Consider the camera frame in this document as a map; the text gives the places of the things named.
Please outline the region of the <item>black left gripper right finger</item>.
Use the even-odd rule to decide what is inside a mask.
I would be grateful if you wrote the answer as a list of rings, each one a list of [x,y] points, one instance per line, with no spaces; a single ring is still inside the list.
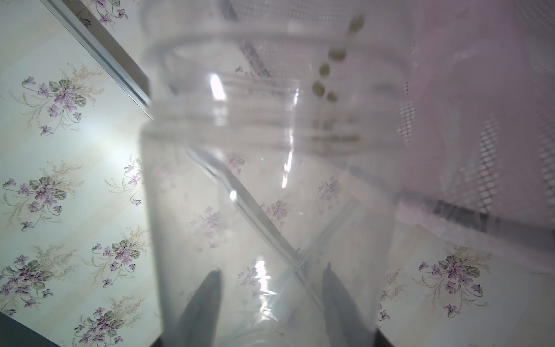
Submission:
[[[331,263],[323,271],[322,302],[330,346],[374,345],[374,331],[363,322],[354,299],[333,271]]]

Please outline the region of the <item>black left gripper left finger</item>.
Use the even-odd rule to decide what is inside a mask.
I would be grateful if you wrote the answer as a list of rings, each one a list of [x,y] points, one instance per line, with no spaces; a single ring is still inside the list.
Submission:
[[[221,271],[210,271],[179,319],[177,346],[214,346],[221,310],[222,290]]]

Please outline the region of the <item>white lid bean jar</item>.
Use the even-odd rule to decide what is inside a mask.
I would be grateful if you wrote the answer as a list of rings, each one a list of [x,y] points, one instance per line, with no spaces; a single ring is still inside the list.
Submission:
[[[356,72],[395,50],[297,25],[245,27],[219,2],[141,9],[162,344],[177,346],[183,311],[220,270],[214,346],[330,346],[328,263],[376,339],[404,143],[399,126],[389,137],[354,132],[384,130],[377,111],[400,116],[394,96]]]

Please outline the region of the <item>mesh bin with pink bag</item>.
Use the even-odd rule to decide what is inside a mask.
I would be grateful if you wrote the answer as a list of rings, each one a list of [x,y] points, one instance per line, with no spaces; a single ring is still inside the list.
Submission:
[[[553,1],[220,1],[245,27],[310,27],[395,50],[358,64],[384,114],[356,134],[407,138],[399,217],[438,237],[554,271]]]

